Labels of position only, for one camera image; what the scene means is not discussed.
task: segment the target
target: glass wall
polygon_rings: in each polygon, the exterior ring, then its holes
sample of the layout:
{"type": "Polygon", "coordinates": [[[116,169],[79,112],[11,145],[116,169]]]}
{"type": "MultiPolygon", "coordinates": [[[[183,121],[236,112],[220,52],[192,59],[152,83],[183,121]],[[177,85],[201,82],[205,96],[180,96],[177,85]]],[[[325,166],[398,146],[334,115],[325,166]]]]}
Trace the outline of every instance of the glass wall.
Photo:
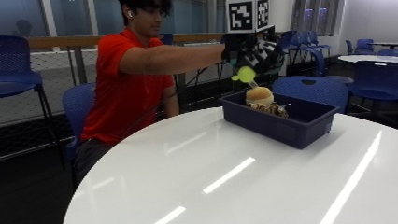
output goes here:
{"type": "Polygon", "coordinates": [[[95,0],[99,35],[116,34],[124,29],[124,17],[120,2],[95,0]]]}
{"type": "Polygon", "coordinates": [[[87,1],[51,0],[57,35],[92,35],[87,1]]]}
{"type": "Polygon", "coordinates": [[[2,0],[0,15],[0,35],[48,35],[41,0],[2,0]]]}
{"type": "MultiPolygon", "coordinates": [[[[161,32],[173,34],[225,32],[225,0],[217,0],[216,17],[208,7],[216,0],[173,0],[161,32]]],[[[2,0],[0,35],[107,35],[124,29],[117,0],[2,0]]]]}

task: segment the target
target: chair leg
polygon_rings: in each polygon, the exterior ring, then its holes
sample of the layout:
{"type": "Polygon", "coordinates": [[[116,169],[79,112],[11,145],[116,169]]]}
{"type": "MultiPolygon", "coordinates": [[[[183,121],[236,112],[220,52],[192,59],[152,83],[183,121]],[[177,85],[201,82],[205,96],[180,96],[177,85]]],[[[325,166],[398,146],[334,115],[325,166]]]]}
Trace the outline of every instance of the chair leg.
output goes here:
{"type": "Polygon", "coordinates": [[[65,170],[67,166],[65,166],[65,159],[64,159],[64,151],[63,151],[63,148],[61,148],[59,135],[56,133],[56,129],[55,129],[53,123],[52,123],[53,117],[52,117],[49,104],[48,104],[48,98],[47,98],[47,94],[45,94],[43,85],[38,85],[35,90],[38,91],[38,94],[39,94],[40,105],[41,105],[41,109],[43,109],[44,117],[45,117],[45,123],[47,123],[47,126],[48,126],[49,135],[52,137],[51,141],[53,141],[53,144],[59,148],[63,169],[65,170]]]}

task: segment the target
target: person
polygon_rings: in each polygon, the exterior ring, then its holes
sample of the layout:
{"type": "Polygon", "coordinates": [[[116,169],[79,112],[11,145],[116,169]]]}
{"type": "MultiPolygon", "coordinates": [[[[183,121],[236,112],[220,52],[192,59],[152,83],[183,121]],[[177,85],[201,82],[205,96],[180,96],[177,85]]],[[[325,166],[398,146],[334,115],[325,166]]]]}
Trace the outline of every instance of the person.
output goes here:
{"type": "Polygon", "coordinates": [[[171,0],[119,1],[125,28],[99,42],[96,99],[76,150],[79,183],[108,150],[155,122],[159,104],[168,118],[180,113],[172,75],[220,63],[223,52],[225,57],[224,44],[176,47],[157,39],[171,0]]]}

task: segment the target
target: floor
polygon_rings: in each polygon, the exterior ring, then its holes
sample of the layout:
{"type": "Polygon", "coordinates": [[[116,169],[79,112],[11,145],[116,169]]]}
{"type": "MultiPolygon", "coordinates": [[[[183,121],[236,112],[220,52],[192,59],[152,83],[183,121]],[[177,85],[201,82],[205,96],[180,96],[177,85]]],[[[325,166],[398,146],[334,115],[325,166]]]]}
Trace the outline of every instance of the floor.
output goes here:
{"type": "MultiPolygon", "coordinates": [[[[330,75],[352,77],[353,68],[336,63],[330,75]]],[[[217,101],[199,103],[199,107],[191,106],[191,110],[217,105],[217,101]]],[[[398,110],[397,104],[386,107],[398,110]]],[[[63,223],[73,190],[69,167],[63,169],[59,151],[48,148],[0,161],[0,176],[0,223],[63,223]]]]}

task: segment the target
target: navy basket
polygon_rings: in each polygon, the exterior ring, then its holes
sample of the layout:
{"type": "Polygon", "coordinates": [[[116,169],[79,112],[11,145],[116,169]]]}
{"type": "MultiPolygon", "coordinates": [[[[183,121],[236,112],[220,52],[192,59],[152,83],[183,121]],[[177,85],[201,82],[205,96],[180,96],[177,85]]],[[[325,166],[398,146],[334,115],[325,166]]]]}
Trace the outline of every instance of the navy basket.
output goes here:
{"type": "Polygon", "coordinates": [[[286,106],[289,118],[284,119],[252,109],[245,105],[245,99],[246,91],[220,99],[225,120],[292,147],[305,148],[332,130],[338,106],[274,94],[274,101],[280,105],[290,104],[286,106]]]}

